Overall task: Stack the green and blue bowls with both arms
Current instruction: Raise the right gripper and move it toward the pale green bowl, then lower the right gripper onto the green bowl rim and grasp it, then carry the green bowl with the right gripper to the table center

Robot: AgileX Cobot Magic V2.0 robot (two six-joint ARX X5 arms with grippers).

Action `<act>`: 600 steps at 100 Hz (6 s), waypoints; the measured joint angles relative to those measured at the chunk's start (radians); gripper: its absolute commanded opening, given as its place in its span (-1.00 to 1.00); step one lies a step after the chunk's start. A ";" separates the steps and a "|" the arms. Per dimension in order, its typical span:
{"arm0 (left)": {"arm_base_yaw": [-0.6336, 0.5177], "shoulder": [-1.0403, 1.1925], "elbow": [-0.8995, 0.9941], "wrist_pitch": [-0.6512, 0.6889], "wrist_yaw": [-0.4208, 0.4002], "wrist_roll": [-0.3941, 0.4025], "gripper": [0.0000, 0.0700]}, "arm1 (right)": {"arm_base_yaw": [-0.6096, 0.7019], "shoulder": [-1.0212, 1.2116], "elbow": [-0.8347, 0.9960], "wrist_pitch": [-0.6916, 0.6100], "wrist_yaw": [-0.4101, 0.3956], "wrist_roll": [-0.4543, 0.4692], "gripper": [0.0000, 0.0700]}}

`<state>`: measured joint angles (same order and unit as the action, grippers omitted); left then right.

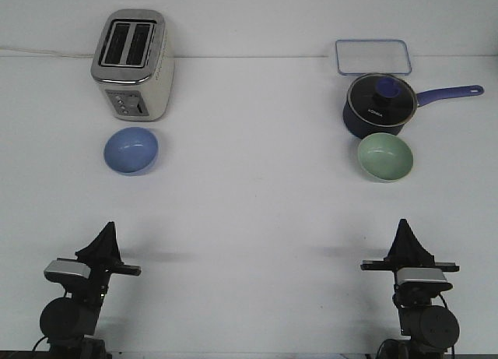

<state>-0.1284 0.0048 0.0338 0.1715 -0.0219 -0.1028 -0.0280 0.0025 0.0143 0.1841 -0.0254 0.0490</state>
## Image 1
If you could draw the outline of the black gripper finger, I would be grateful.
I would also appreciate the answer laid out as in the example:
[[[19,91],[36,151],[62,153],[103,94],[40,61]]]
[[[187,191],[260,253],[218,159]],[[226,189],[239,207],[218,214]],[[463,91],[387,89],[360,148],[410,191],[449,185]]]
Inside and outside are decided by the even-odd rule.
[[[115,260],[115,223],[108,222],[96,238],[75,255],[80,262]]]
[[[113,229],[113,262],[121,262],[121,254],[117,245],[117,236],[115,229]]]
[[[402,238],[404,233],[404,224],[405,224],[405,219],[404,218],[400,219],[398,223],[398,228],[395,233],[395,238],[391,244],[388,254],[384,258],[385,261],[395,262],[396,260],[400,259],[400,257],[402,256]]]
[[[408,222],[405,222],[405,240],[410,262],[434,262],[434,256],[420,244]]]

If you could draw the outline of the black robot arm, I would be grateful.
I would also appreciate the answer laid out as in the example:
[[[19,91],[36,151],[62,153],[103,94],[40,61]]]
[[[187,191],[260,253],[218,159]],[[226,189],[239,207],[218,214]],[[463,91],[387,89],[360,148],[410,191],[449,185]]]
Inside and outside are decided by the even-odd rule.
[[[408,221],[401,219],[384,259],[363,260],[360,268],[389,271],[394,276],[392,302],[404,339],[384,340],[376,358],[442,358],[447,351],[454,354],[460,326],[443,292],[453,287],[445,274],[458,272],[459,265],[436,261],[420,244]]]
[[[122,261],[113,221],[78,250],[74,259],[51,261],[44,277],[60,284],[65,294],[48,303],[40,314],[40,331],[50,346],[49,354],[55,358],[111,358],[105,341],[94,337],[110,277],[139,276],[141,272],[140,266]]]

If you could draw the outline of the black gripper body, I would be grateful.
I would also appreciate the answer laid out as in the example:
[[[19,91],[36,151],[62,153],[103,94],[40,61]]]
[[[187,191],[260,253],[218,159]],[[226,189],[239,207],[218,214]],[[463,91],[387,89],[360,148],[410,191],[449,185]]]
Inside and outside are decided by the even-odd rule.
[[[89,308],[101,308],[113,274],[139,276],[140,266],[126,265],[122,261],[104,262],[89,266],[88,277],[72,276],[64,285],[71,298]]]
[[[396,308],[430,306],[433,299],[453,288],[445,274],[457,273],[454,262],[436,262],[434,266],[394,266],[386,261],[363,260],[363,271],[390,271],[394,275],[393,303]]]

